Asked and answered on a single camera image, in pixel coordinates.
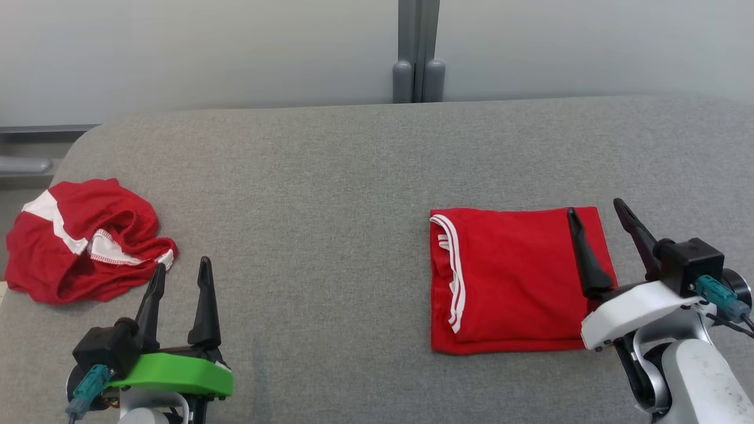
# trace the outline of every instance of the gray fabric surface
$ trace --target gray fabric surface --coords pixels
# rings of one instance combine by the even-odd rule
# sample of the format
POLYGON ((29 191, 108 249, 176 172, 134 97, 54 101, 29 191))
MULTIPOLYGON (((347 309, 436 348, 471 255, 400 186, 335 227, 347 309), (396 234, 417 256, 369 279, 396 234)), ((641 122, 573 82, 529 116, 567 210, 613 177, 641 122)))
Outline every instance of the gray fabric surface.
MULTIPOLYGON (((614 352, 432 353, 429 210, 595 204, 626 283, 644 272, 621 196, 751 279, 753 141, 754 107, 693 96, 182 112, 92 130, 56 181, 117 177, 154 205, 181 253, 163 346, 185 343, 212 258, 236 394, 209 424, 647 422, 614 352)), ((142 293, 58 308, 9 293, 0 420, 64 422, 71 349, 142 293)), ((754 395, 752 340, 712 333, 754 395)))

